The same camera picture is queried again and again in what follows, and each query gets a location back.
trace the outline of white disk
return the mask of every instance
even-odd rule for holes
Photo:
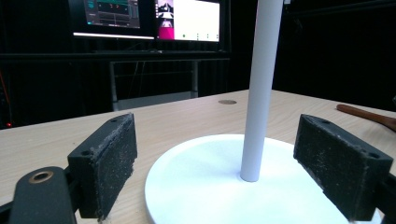
[[[145,187],[154,223],[348,223],[292,156],[293,145],[265,138],[260,179],[239,176],[244,135],[192,139],[151,167]],[[380,223],[378,213],[371,222]]]

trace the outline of computer monitor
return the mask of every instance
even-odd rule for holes
[[[155,8],[158,39],[219,42],[219,0],[155,0]]]
[[[76,37],[154,39],[153,0],[68,0]]]

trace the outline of wooden handle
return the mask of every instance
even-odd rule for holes
[[[383,120],[383,116],[377,115],[372,112],[368,112],[362,109],[358,109],[356,107],[350,105],[337,105],[337,110],[342,111],[344,113],[361,117],[363,119],[369,119],[372,121],[380,122]]]
[[[378,115],[372,112],[368,112],[362,109],[358,109],[356,107],[350,106],[350,105],[337,105],[337,110],[342,111],[344,113],[354,115],[363,119],[369,119],[374,122],[383,124],[387,126],[388,128],[392,129],[394,132],[396,132],[396,119],[389,118],[386,116]]]

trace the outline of wooden table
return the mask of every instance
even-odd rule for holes
[[[236,104],[220,104],[221,100]],[[165,151],[187,140],[211,134],[244,133],[247,101],[248,91],[237,91],[0,131],[0,204],[12,201],[15,184],[23,175],[45,166],[65,168],[67,155],[106,120],[133,112],[138,158],[109,220],[148,223],[144,187],[152,164]],[[308,114],[327,119],[396,158],[396,133],[370,120],[339,112],[335,109],[337,104],[273,91],[267,137],[294,144],[299,117]],[[396,118],[394,112],[358,107]],[[396,165],[391,172],[396,175]],[[78,223],[96,223],[96,220],[78,219]]]

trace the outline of black foam pad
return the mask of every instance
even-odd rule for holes
[[[137,157],[134,115],[108,120],[67,157],[82,186],[81,217],[106,218]]]
[[[393,158],[337,125],[301,115],[294,158],[350,221],[371,220]]]

